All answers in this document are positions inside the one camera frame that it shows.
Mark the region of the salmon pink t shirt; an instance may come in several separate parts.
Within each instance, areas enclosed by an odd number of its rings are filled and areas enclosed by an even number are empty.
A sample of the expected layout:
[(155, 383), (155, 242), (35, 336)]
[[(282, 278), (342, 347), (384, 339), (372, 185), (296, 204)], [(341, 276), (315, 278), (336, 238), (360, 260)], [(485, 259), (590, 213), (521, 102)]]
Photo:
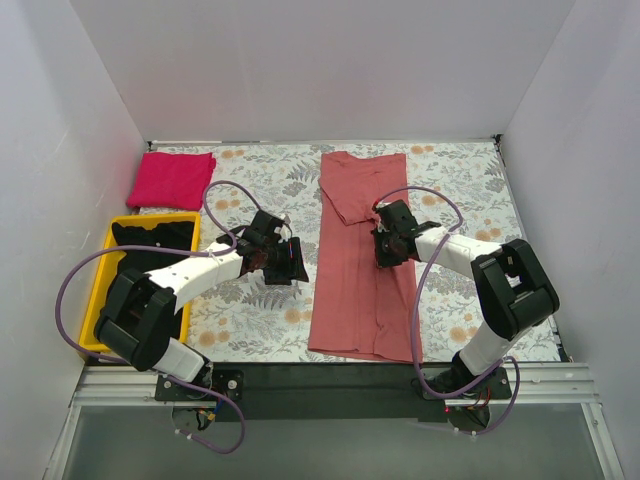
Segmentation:
[(406, 157), (347, 152), (321, 159), (322, 215), (308, 347), (332, 356), (409, 363), (416, 295), (413, 263), (376, 264), (375, 200), (407, 200)]

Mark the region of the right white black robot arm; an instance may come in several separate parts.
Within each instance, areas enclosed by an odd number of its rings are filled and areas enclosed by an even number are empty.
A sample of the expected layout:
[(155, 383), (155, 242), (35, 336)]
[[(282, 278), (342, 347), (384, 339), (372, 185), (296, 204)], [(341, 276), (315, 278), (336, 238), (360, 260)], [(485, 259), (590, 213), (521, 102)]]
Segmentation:
[(559, 297), (531, 245), (516, 238), (500, 244), (456, 233), (437, 222), (418, 222), (403, 200), (372, 207), (378, 222), (372, 230), (377, 265), (422, 262), (427, 275), (438, 265), (471, 279), (483, 322), (458, 351), (449, 369), (426, 378), (417, 358), (419, 302), (411, 319), (411, 354), (423, 391), (433, 398), (475, 397), (489, 384), (513, 345), (553, 315)]

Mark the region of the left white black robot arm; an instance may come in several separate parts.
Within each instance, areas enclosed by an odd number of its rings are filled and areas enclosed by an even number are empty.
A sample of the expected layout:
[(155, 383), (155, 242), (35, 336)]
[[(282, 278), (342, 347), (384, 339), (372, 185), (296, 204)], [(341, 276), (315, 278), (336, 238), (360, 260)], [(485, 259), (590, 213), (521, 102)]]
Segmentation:
[(178, 379), (193, 400), (213, 386), (210, 360), (172, 336), (177, 312), (212, 287), (260, 271), (267, 285), (307, 282), (300, 239), (287, 222), (263, 210), (251, 223), (216, 238), (206, 250), (172, 265), (118, 274), (94, 328), (95, 337), (138, 371)]

